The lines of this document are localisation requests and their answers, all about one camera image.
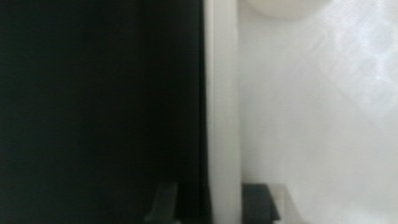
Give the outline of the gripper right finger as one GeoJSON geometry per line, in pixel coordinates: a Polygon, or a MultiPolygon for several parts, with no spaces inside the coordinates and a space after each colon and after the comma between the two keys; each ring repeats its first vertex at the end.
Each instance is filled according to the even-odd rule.
{"type": "Polygon", "coordinates": [[[244,224],[274,224],[281,220],[281,216],[269,186],[265,184],[246,184],[242,196],[244,224]]]}

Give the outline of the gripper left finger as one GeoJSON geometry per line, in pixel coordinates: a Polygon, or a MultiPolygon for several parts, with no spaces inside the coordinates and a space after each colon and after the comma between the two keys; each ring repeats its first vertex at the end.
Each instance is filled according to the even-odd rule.
{"type": "Polygon", "coordinates": [[[178,200],[178,183],[160,183],[157,188],[152,210],[146,215],[146,224],[180,224],[175,218],[178,200]]]}

